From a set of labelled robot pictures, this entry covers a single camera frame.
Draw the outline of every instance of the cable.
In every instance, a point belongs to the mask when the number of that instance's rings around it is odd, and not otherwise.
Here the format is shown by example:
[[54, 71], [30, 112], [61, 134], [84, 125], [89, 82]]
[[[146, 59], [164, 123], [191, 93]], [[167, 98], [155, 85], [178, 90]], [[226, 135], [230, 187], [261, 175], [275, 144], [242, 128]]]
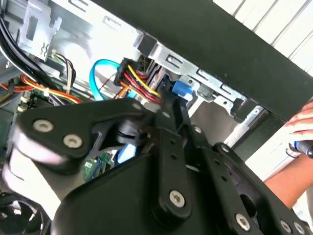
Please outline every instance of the cable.
[[[6, 57], [6, 59], [11, 62], [11, 64], [13, 66], [15, 66], [17, 69], [19, 69], [22, 73], [26, 74], [29, 78], [31, 78], [34, 81], [39, 80], [41, 83], [43, 83], [44, 85], [48, 85], [49, 87], [53, 87], [56, 88], [56, 86], [53, 84], [53, 82], [48, 78], [48, 76], [40, 76], [38, 77], [37, 75], [35, 75], [33, 73], [32, 70], [30, 70], [29, 67], [27, 67], [26, 65], [29, 66], [36, 66], [35, 63], [33, 63], [28, 57], [26, 57], [26, 55], [18, 48], [18, 46], [16, 45], [16, 43], [14, 42], [14, 40], [12, 40], [12, 36], [11, 34], [7, 34], [8, 30], [5, 27], [4, 21], [2, 18], [0, 18], [0, 52]], [[22, 56], [23, 58], [25, 58], [25, 63], [23, 63], [23, 61], [17, 56], [15, 55], [10, 49], [10, 45], [8, 44], [8, 42], [6, 41], [6, 38], [12, 43], [11, 46], [13, 48], [16, 49], [16, 51], [20, 54], [20, 56]], [[53, 99], [56, 103], [58, 104], [64, 104], [60, 99], [58, 99], [55, 96], [51, 96], [51, 99]]]
[[112, 60], [101, 59], [101, 60], [96, 61], [94, 65], [92, 66], [90, 73], [89, 73], [89, 85], [90, 85], [90, 89], [93, 94], [93, 97], [95, 98], [95, 100], [99, 101], [99, 100], [105, 100], [105, 97], [103, 94], [101, 94], [95, 81], [95, 68], [98, 65], [112, 66], [117, 70], [120, 64]]
[[4, 102], [6, 99], [10, 97], [11, 94], [6, 94], [4, 97], [0, 99], [0, 103]]
[[117, 99], [121, 98], [125, 92], [128, 91], [127, 87], [124, 87], [118, 94], [117, 94]]
[[4, 100], [3, 102], [0, 103], [0, 108], [8, 105], [17, 97], [20, 97], [20, 94], [19, 93], [13, 93], [13, 95], [10, 95], [6, 100]]
[[42, 68], [40, 68], [37, 64], [35, 64], [31, 59], [29, 59], [23, 52], [22, 50], [17, 46], [16, 42], [12, 38], [12, 35], [6, 28], [4, 24], [3, 18], [0, 18], [0, 31], [2, 34], [2, 37], [4, 38], [6, 44], [8, 47], [12, 50], [12, 53], [22, 62], [24, 63], [27, 67], [32, 69], [35, 72], [35, 75], [37, 76], [38, 80], [42, 82], [43, 85], [48, 86], [50, 88], [56, 89], [57, 87], [54, 85], [54, 83], [51, 81], [51, 79], [47, 76], [47, 74], [43, 71]]
[[[0, 84], [0, 86], [2, 88], [4, 88], [5, 90], [8, 90], [8, 86], [4, 85], [4, 84]], [[27, 91], [32, 91], [35, 88], [31, 87], [31, 86], [14, 86], [14, 92], [27, 92]]]
[[154, 90], [152, 90], [150, 87], [148, 87], [139, 77], [138, 75], [135, 73], [135, 71], [133, 70], [132, 66], [127, 65], [128, 69], [131, 71], [131, 73], [133, 74], [133, 76], [136, 78], [136, 80], [138, 82], [140, 82], [140, 84], [150, 93], [155, 94], [157, 96], [160, 96], [160, 94]]
[[114, 75], [116, 75], [116, 73], [113, 73], [113, 74], [111, 75], [111, 77], [109, 77], [109, 78], [106, 80], [106, 82], [103, 83], [103, 85], [100, 87], [99, 90], [101, 90], [101, 89], [111, 80], [111, 78], [112, 78]]
[[138, 71], [136, 71], [136, 74], [137, 74], [137, 76], [138, 76], [139, 78], [141, 78], [141, 79], [147, 79], [147, 78], [148, 78], [147, 75], [141, 75]]
[[122, 84], [122, 86], [128, 88], [129, 90], [132, 90], [133, 92], [137, 93], [137, 95], [139, 95], [142, 99], [147, 100], [147, 98], [144, 95], [140, 94], [140, 92], [138, 92], [134, 88], [128, 86], [126, 83], [121, 82], [121, 84]]
[[59, 58], [61, 62], [65, 63], [67, 69], [67, 94], [70, 94], [70, 90], [72, 87], [72, 80], [73, 80], [73, 64], [70, 62], [66, 57], [61, 54], [53, 54], [56, 58]]
[[131, 83], [131, 85], [133, 85], [136, 89], [143, 93], [145, 97], [147, 97], [149, 100], [157, 102], [157, 99], [155, 97], [151, 96], [145, 90], [143, 90], [138, 84], [135, 83], [135, 81], [127, 73], [124, 73], [124, 76]]
[[21, 75], [21, 79], [22, 79], [22, 82], [29, 85], [29, 86], [32, 86], [40, 91], [43, 91], [44, 93], [49, 93], [49, 94], [53, 94], [53, 95], [56, 95], [56, 96], [59, 96], [59, 97], [62, 97], [62, 98], [65, 98], [65, 99], [68, 99], [74, 103], [82, 103], [82, 100], [73, 96], [73, 95], [70, 95], [70, 94], [66, 94], [64, 92], [60, 92], [60, 91], [56, 91], [56, 90], [51, 90], [49, 88], [45, 88], [44, 86], [41, 86], [37, 83], [34, 83], [32, 81], [30, 81], [24, 74]]

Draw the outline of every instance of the finger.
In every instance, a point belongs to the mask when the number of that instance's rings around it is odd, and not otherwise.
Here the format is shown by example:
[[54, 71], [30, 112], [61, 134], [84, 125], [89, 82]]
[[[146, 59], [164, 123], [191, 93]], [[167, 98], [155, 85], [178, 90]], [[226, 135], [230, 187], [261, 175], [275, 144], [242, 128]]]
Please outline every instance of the finger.
[[290, 134], [291, 141], [308, 141], [313, 140], [313, 130], [298, 131]]
[[301, 109], [301, 112], [308, 110], [308, 109], [313, 109], [313, 101], [311, 100], [305, 106], [303, 106], [303, 108]]
[[285, 128], [290, 132], [313, 130], [313, 118], [298, 120], [286, 124]]
[[300, 113], [296, 114], [286, 123], [286, 125], [289, 125], [289, 123], [292, 123], [298, 120], [309, 119], [309, 118], [313, 118], [313, 108], [301, 111]]

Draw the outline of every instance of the screw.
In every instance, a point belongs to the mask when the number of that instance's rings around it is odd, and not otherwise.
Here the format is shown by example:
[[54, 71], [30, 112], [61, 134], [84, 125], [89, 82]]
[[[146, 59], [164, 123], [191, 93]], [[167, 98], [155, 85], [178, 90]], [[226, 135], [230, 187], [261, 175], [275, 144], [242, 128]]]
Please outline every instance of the screw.
[[302, 235], [305, 234], [305, 231], [300, 224], [298, 224], [297, 222], [294, 222], [293, 224], [300, 234], [302, 234]]
[[198, 132], [198, 133], [200, 133], [200, 134], [201, 134], [201, 132], [202, 132], [202, 130], [201, 130], [199, 127], [197, 127], [197, 126], [195, 126], [195, 131]]
[[255, 110], [253, 111], [254, 114], [258, 114], [259, 112], [260, 112], [259, 109], [255, 109]]
[[184, 196], [177, 190], [170, 192], [170, 200], [176, 207], [182, 208], [185, 205]]
[[226, 153], [229, 153], [229, 149], [227, 145], [222, 145], [222, 150], [224, 150]]
[[250, 224], [249, 221], [246, 219], [246, 217], [244, 217], [242, 214], [236, 214], [236, 221], [239, 224], [239, 226], [245, 230], [246, 232], [248, 232], [250, 230]]
[[52, 131], [54, 126], [53, 124], [48, 121], [48, 120], [44, 120], [44, 119], [39, 119], [37, 121], [34, 122], [33, 124], [33, 128], [36, 131], [42, 132], [42, 133], [47, 133], [49, 131]]
[[133, 104], [133, 107], [134, 107], [135, 109], [141, 110], [141, 106], [140, 106], [139, 104], [134, 103], [134, 104]]
[[283, 226], [287, 233], [291, 234], [291, 228], [284, 220], [281, 220], [280, 224]]
[[167, 112], [163, 112], [163, 115], [166, 116], [167, 118], [171, 117]]
[[69, 148], [79, 148], [82, 146], [83, 141], [79, 136], [70, 134], [64, 137], [63, 143]]

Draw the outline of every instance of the black fan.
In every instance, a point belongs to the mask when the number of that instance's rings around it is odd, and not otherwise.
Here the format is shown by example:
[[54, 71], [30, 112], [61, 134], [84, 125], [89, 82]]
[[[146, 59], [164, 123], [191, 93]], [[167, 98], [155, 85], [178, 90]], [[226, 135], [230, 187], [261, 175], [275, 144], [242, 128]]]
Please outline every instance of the black fan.
[[0, 235], [41, 235], [46, 220], [38, 204], [19, 195], [0, 194]]

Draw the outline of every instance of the screwdriver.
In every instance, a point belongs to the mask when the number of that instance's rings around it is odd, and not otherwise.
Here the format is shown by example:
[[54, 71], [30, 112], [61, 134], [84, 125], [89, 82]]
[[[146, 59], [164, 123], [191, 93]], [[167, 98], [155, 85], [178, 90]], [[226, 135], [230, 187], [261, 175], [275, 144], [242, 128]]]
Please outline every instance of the screwdriver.
[[295, 141], [293, 147], [313, 159], [313, 141]]

